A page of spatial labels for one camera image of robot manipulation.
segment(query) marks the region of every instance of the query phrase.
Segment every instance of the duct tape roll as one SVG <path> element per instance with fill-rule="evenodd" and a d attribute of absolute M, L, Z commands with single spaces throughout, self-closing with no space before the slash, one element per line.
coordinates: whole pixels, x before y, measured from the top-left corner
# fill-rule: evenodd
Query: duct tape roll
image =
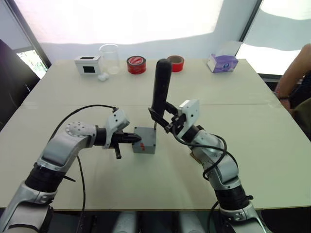
<path fill-rule="evenodd" d="M 132 56 L 126 60 L 127 70 L 131 74 L 141 74 L 146 71 L 146 59 L 141 56 Z"/>
<path fill-rule="evenodd" d="M 180 72 L 183 70 L 185 59 L 181 56 L 173 55 L 167 58 L 172 64 L 173 72 Z"/>

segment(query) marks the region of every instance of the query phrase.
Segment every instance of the white table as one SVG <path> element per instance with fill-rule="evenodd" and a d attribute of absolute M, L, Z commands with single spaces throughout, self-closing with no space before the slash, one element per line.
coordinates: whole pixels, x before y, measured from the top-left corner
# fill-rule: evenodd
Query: white table
<path fill-rule="evenodd" d="M 156 60 L 147 61 L 146 72 L 130 74 L 121 62 L 121 72 L 108 81 L 81 76 L 73 61 L 53 65 L 24 101 L 30 105 L 143 105 L 152 102 Z M 172 73 L 168 101 L 179 105 L 198 99 L 206 104 L 276 104 L 277 99 L 245 59 L 234 72 L 213 74 L 203 60 L 186 60 L 184 70 Z"/>

